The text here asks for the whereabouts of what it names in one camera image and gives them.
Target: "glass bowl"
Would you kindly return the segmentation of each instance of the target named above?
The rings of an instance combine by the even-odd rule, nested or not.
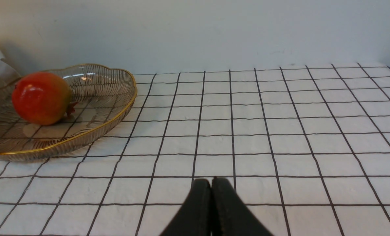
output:
[[[129,113],[137,86],[126,70],[82,64],[46,70],[64,78],[78,102],[70,118],[51,126],[30,124],[15,112],[15,83],[0,88],[0,160],[32,161],[61,156],[82,148],[112,130]]]

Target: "gold rim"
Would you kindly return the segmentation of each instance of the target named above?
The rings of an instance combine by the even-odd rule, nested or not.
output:
[[[24,154],[24,153],[31,153],[31,152],[37,152],[37,151],[43,151],[43,150],[47,150],[47,149],[51,149],[51,148],[54,148],[56,146],[60,146],[66,142],[69,142],[71,140],[74,140],[76,138],[79,138],[81,136],[84,136],[88,133],[91,133],[91,132],[94,132],[95,130],[98,130],[100,129],[101,127],[104,127],[110,123],[112,123],[113,121],[115,121],[118,117],[120,117],[124,112],[126,112],[126,110],[131,106],[131,104],[135,101],[135,98],[137,97],[137,93],[138,93],[138,88],[137,88],[137,82],[135,81],[135,78],[134,78],[134,75],[131,74],[131,72],[127,71],[127,70],[124,70],[124,69],[116,69],[116,68],[109,68],[107,66],[103,66],[103,65],[100,65],[100,64],[94,64],[94,63],[87,63],[87,64],[78,64],[78,65],[74,65],[74,66],[69,66],[69,67],[66,67],[64,69],[50,69],[52,71],[54,70],[66,70],[66,69],[69,69],[69,68],[73,68],[73,67],[77,67],[77,66],[100,66],[100,67],[104,67],[108,70],[121,70],[121,71],[124,71],[126,72],[127,74],[129,74],[132,78],[132,82],[134,83],[134,88],[135,88],[135,92],[134,92],[134,95],[132,96],[130,102],[116,115],[114,116],[111,120],[103,123],[102,125],[98,126],[98,127],[95,127],[89,131],[86,131],[80,135],[77,135],[77,136],[74,136],[70,139],[66,139],[66,140],[63,140],[59,143],[56,143],[56,144],[53,144],[53,145],[50,145],[50,146],[47,146],[47,147],[44,147],[44,148],[40,148],[40,149],[31,149],[31,150],[26,150],[26,151],[10,151],[10,152],[5,152],[5,153],[0,153],[0,155],[11,155],[11,154]],[[10,85],[12,85],[14,82],[18,81],[20,78],[18,79],[15,79],[14,81],[10,82],[8,85],[4,86],[4,87],[1,87],[0,89],[3,89],[5,87],[8,87]]]

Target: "pomegranate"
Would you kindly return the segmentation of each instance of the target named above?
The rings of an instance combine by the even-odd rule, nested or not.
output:
[[[21,78],[12,93],[17,114],[27,122],[52,125],[64,114],[75,112],[71,89],[65,80],[53,73],[35,72]]]

